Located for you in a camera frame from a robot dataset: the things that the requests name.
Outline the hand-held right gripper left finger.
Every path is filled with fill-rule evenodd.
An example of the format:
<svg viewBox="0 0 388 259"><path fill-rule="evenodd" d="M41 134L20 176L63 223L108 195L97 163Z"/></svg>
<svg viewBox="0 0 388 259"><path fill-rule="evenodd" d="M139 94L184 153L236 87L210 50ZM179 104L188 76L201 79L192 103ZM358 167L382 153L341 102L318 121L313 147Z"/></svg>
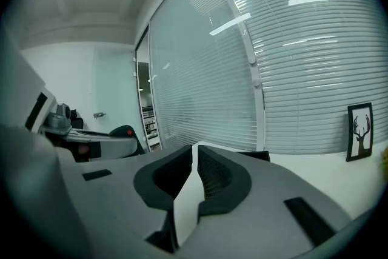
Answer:
<svg viewBox="0 0 388 259"><path fill-rule="evenodd" d="M73 259L180 259L174 200L192 170L192 148L78 163L57 148L82 228Z"/></svg>

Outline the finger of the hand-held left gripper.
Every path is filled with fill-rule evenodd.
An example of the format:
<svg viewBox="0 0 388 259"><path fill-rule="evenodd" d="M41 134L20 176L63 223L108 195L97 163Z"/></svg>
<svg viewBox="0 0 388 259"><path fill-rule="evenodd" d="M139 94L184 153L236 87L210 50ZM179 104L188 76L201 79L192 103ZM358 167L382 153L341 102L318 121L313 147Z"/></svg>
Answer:
<svg viewBox="0 0 388 259"><path fill-rule="evenodd" d="M134 137L68 135L65 148L76 161L104 161L143 155L145 150Z"/></svg>

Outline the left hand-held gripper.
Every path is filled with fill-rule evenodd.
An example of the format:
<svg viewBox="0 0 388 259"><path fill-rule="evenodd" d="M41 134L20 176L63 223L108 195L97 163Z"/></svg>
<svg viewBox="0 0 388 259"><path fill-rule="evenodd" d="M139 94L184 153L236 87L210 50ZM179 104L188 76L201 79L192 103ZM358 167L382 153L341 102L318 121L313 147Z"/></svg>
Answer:
<svg viewBox="0 0 388 259"><path fill-rule="evenodd" d="M43 79L0 30L0 136L12 131L66 136L109 136L72 128L70 108L57 102Z"/></svg>

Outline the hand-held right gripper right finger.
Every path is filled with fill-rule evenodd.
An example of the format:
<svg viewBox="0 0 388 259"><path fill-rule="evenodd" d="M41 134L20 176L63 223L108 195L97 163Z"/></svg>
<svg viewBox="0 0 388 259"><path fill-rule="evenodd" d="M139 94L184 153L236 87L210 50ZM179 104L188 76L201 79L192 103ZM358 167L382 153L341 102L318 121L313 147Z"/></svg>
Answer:
<svg viewBox="0 0 388 259"><path fill-rule="evenodd" d="M343 208L291 170L211 147L252 180L245 199L223 215L204 216L181 246L183 259L291 259L313 249L285 201L301 197L334 231L351 221Z"/></svg>

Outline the frosted glass door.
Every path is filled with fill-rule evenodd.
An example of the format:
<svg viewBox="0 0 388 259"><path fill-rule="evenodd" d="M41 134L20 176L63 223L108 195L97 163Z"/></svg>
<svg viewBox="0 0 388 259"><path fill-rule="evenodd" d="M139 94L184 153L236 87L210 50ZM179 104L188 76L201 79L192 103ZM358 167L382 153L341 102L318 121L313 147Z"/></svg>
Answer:
<svg viewBox="0 0 388 259"><path fill-rule="evenodd" d="M133 52L123 47L96 47L93 54L94 113L103 113L95 119L93 128L109 133L113 129L130 125L143 148L144 129L139 111L136 62Z"/></svg>

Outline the black framed deer picture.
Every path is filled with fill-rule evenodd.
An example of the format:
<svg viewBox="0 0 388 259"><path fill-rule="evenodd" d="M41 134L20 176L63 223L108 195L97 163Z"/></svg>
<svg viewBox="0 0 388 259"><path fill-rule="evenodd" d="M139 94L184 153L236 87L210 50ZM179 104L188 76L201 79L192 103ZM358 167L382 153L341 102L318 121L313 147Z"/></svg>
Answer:
<svg viewBox="0 0 388 259"><path fill-rule="evenodd" d="M347 107L349 139L346 161L356 161L372 155L373 110L372 103Z"/></svg>

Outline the white desk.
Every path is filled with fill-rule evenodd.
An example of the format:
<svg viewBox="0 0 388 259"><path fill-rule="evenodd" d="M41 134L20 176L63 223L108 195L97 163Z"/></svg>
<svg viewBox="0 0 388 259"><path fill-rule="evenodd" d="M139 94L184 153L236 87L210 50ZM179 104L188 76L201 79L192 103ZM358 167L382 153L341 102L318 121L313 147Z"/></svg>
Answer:
<svg viewBox="0 0 388 259"><path fill-rule="evenodd" d="M163 0L149 23L163 147L199 141L344 152L347 107L388 141L388 16L379 0Z"/></svg>

